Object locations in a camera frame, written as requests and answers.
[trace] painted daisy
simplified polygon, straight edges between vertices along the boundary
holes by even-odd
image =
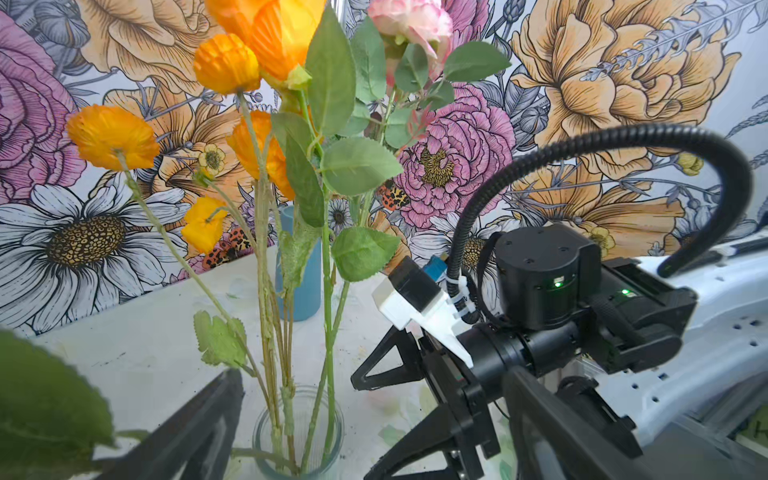
[[[147,231],[125,178],[116,174],[84,203],[67,188],[38,185],[29,205],[0,206],[0,325],[26,324],[39,335],[162,284],[161,262],[174,258],[161,235]],[[167,224],[187,212],[183,197],[174,188],[146,201]]]

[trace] pink rose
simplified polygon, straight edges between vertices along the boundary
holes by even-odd
[[[436,79],[451,53],[453,21],[440,0],[373,0],[368,16],[382,35],[406,38],[424,48]]]

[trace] orange flower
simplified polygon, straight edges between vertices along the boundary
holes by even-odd
[[[304,66],[325,0],[207,0],[208,11],[251,47],[274,85]]]
[[[119,107],[83,108],[69,119],[67,132],[78,146],[80,156],[96,167],[123,170],[119,153],[130,170],[152,168],[154,158],[160,154],[152,127]]]
[[[194,73],[204,87],[223,95],[261,86],[256,54],[231,33],[216,35],[197,49]]]
[[[252,111],[250,112],[250,120],[253,122],[253,129],[259,142],[259,150],[262,150],[266,136],[272,130],[271,115],[263,111]],[[253,142],[250,141],[250,134],[245,122],[241,120],[237,124],[232,130],[232,135],[227,137],[227,143],[235,151],[237,160],[245,167],[250,176],[258,179],[259,162],[257,161],[256,152],[253,151]],[[277,143],[275,137],[272,137],[270,141],[270,151],[266,156],[266,174],[270,176],[270,180],[277,185],[288,200],[296,198],[296,193],[288,182],[288,176],[286,176],[286,156],[280,149],[280,144]]]

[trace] black cable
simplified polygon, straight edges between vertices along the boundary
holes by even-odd
[[[676,124],[641,124],[600,130],[527,154],[481,185],[462,211],[454,230],[448,277],[458,279],[472,225],[488,202],[508,185],[553,161],[626,147],[663,147],[690,152],[712,165],[722,181],[720,204],[710,221],[687,245],[659,266],[659,276],[672,275],[707,251],[733,228],[749,206],[753,183],[749,163],[738,148],[719,134]],[[458,287],[448,283],[448,292],[455,296]],[[458,302],[456,308],[464,308],[464,302]]]

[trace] green leaf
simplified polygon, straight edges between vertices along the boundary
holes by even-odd
[[[371,121],[371,112],[368,111],[366,104],[360,100],[355,100],[355,110],[352,112],[352,117],[349,117],[349,122],[339,132],[339,135],[343,137],[352,137],[357,135],[361,131],[365,130],[368,123]]]
[[[294,212],[296,208],[300,209],[301,205],[294,204]],[[306,262],[320,238],[321,229],[307,225],[300,218],[293,225],[293,235],[283,230],[280,236],[280,269],[286,289],[296,289],[301,285]]]
[[[328,185],[346,196],[364,194],[402,173],[389,150],[363,137],[344,138],[331,145],[320,170]]]
[[[306,159],[306,147],[299,146],[292,136],[288,136],[283,152],[286,155],[286,176],[301,205],[301,217],[309,225],[321,227],[326,221],[323,191],[320,190],[315,168]]]
[[[509,65],[509,60],[493,45],[470,41],[448,56],[442,71],[447,81],[479,81]]]
[[[440,81],[429,89],[426,98],[422,100],[420,106],[426,108],[429,105],[429,110],[437,110],[452,104],[453,100],[454,94],[451,82]]]
[[[393,111],[386,122],[384,138],[390,147],[400,148],[407,144],[413,137],[413,128],[416,122],[413,120],[415,106],[398,108]]]
[[[215,316],[211,321],[208,312],[200,310],[194,314],[194,332],[203,362],[208,365],[224,363],[236,368],[245,365],[245,350],[237,338],[239,334],[243,342],[246,341],[245,328],[238,319],[225,323]]]
[[[309,96],[315,128],[324,135],[341,131],[355,107],[355,61],[329,6],[306,54],[306,70],[312,75]]]
[[[331,254],[339,275],[349,282],[359,282],[386,266],[400,245],[394,235],[366,227],[341,231],[333,242]]]
[[[424,48],[416,43],[408,45],[395,70],[395,84],[402,91],[415,92],[424,87],[428,77],[429,62]]]
[[[113,445],[107,401],[72,367],[0,332],[0,477],[92,470],[94,446]]]
[[[386,94],[384,41],[370,18],[357,28],[349,44],[355,58],[355,95],[364,102],[379,100]]]

